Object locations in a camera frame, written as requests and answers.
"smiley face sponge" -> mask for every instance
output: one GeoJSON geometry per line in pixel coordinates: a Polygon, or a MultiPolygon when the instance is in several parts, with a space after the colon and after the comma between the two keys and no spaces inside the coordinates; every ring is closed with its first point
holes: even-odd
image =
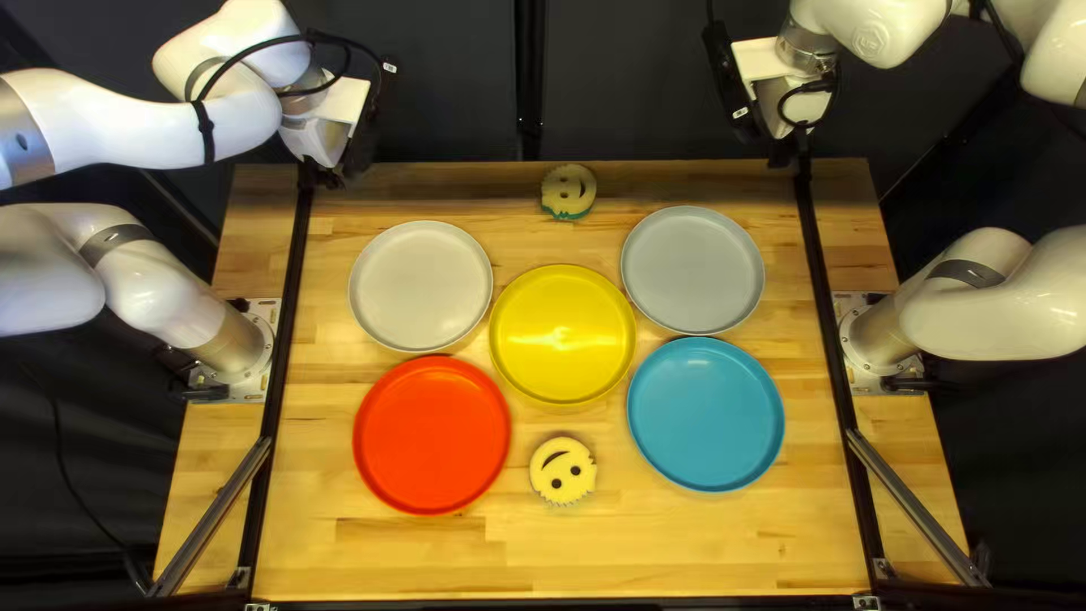
{"type": "Polygon", "coordinates": [[[543,209],[560,220],[576,220],[596,200],[596,177],[576,163],[559,165],[543,178],[543,209]]]}
{"type": "Polygon", "coordinates": [[[536,448],[528,476],[532,489],[554,505],[570,505],[596,489],[592,454],[572,437],[555,437],[536,448]]]}

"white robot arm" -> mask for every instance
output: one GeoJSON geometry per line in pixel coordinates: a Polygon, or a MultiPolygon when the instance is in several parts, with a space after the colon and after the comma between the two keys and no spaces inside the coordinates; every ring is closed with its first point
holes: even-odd
{"type": "MultiPolygon", "coordinates": [[[[188,101],[239,51],[299,34],[279,0],[227,0],[217,13],[163,44],[152,65],[159,80],[188,101]]],[[[190,167],[252,149],[276,130],[299,158],[333,167],[354,135],[369,81],[342,77],[308,96],[277,94],[330,77],[303,41],[245,56],[204,100],[214,148],[206,158],[193,104],[137,100],[58,69],[0,75],[0,189],[91,163],[190,167]]]]}
{"type": "Polygon", "coordinates": [[[103,305],[218,373],[252,369],[266,344],[256,326],[124,209],[0,207],[0,338],[73,328],[103,305]]]}
{"type": "Polygon", "coordinates": [[[919,351],[965,361],[1074,353],[1086,346],[1086,225],[1033,245],[1006,229],[970,231],[897,292],[846,318],[841,342],[854,367],[881,375],[919,351]]]}
{"type": "MultiPolygon", "coordinates": [[[[1086,107],[1086,2],[990,4],[996,14],[982,15],[999,20],[1025,52],[1023,89],[1050,102],[1086,107]]],[[[734,42],[732,53],[765,129],[781,139],[794,124],[813,124],[825,113],[828,88],[803,87],[832,78],[839,47],[875,67],[892,68],[912,56],[948,16],[969,10],[969,0],[792,0],[780,36],[734,42]]],[[[733,117],[733,124],[744,115],[733,117]]]]}

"red plate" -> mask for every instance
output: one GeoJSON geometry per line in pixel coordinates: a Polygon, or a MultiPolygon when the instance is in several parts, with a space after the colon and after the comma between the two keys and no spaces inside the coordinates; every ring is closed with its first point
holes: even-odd
{"type": "Polygon", "coordinates": [[[407,361],[354,419],[354,462],[384,504],[441,515],[481,496],[509,453],[509,409],[487,374],[449,357],[407,361]]]}

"black backdrop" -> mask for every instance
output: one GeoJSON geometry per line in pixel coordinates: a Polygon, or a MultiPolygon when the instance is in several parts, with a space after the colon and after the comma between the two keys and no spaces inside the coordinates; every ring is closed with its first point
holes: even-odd
{"type": "MultiPolygon", "coordinates": [[[[0,0],[10,13],[0,14],[0,22],[24,28],[29,47],[37,48],[29,59],[17,58],[12,46],[24,55],[27,46],[7,36],[4,69],[55,63],[124,93],[167,101],[151,72],[152,53],[218,4],[0,0]]],[[[366,41],[401,63],[381,116],[379,158],[517,158],[513,2],[288,4],[303,27],[366,41]]],[[[736,38],[772,36],[786,4],[720,0],[717,15],[736,38]]],[[[547,7],[544,158],[759,154],[728,131],[698,38],[705,18],[700,1],[550,0],[547,7]]],[[[944,136],[1007,65],[989,27],[957,18],[898,68],[876,71],[845,59],[843,96],[815,133],[816,153],[869,157],[876,189],[888,193],[883,207],[902,276],[975,226],[996,224],[1036,239],[1086,220],[1078,192],[1086,151],[1044,105],[1011,96],[982,113],[975,138],[956,135],[952,145],[946,144],[951,140],[944,136]],[[893,188],[921,158],[926,161],[893,188]]],[[[356,66],[358,74],[365,71],[356,66]]],[[[273,142],[245,158],[285,157],[273,142]]],[[[214,232],[225,209],[229,164],[169,171],[165,178],[214,232]]],[[[48,199],[128,207],[187,264],[210,272],[213,243],[164,212],[176,202],[164,201],[139,173],[91,167],[8,191],[3,201],[48,199]]],[[[108,314],[79,330],[0,342],[0,419],[13,428],[0,450],[8,459],[0,467],[0,487],[13,491],[13,501],[2,508],[0,547],[17,556],[0,560],[8,575],[0,580],[7,607],[135,596],[115,550],[61,486],[48,398],[15,364],[29,365],[48,380],[67,377],[84,390],[58,397],[64,413],[72,413],[73,478],[118,536],[150,553],[182,416],[166,396],[169,374],[150,358],[154,344],[108,314]],[[63,562],[56,560],[62,556],[63,562]],[[37,581],[14,585],[31,573],[39,574],[37,581]]],[[[971,544],[983,540],[994,550],[994,576],[1001,583],[1086,584],[1078,551],[1086,542],[1077,519],[1086,500],[1081,487],[1068,488],[1086,468],[1078,443],[1086,422],[1074,394],[1083,359],[938,364],[948,379],[983,384],[968,396],[934,400],[971,544]]]]}

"wooden table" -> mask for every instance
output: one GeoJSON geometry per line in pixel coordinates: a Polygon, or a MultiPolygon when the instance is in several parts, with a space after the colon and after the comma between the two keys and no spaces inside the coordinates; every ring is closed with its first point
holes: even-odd
{"type": "MultiPolygon", "coordinates": [[[[375,600],[851,594],[868,587],[844,455],[822,356],[790,176],[761,161],[593,162],[596,207],[570,224],[538,209],[554,163],[379,164],[346,190],[315,199],[287,390],[253,596],[375,600]],[[720,338],[757,358],[784,400],[786,433],[773,468],[743,491],[705,496],[656,474],[624,421],[624,382],[572,416],[529,407],[505,389],[509,459],[494,487],[457,515],[412,518],[361,482],[351,425],[368,389],[406,356],[354,323],[345,285],[355,256],[381,230],[435,218],[470,232],[494,267],[494,296],[517,275],[577,263],[621,287],[626,233],[677,203],[719,209],[761,250],[758,310],[720,338]],[[599,464],[598,489],[571,508],[531,492],[526,466],[554,432],[572,433],[599,464]]],[[[861,160],[816,163],[815,196],[831,284],[892,290],[889,249],[861,160]]],[[[295,193],[286,166],[239,166],[215,288],[227,296],[281,291],[295,193]]],[[[453,354],[493,377],[485,321],[453,354]]],[[[673,335],[637,314],[634,369],[673,335]]],[[[925,397],[858,398],[861,431],[964,545],[925,397]]],[[[255,440],[260,409],[190,406],[159,548],[157,570],[255,440]]],[[[904,514],[873,481],[887,558],[899,572],[947,581],[904,514]]],[[[186,583],[219,587],[237,560],[236,508],[186,583]]]]}

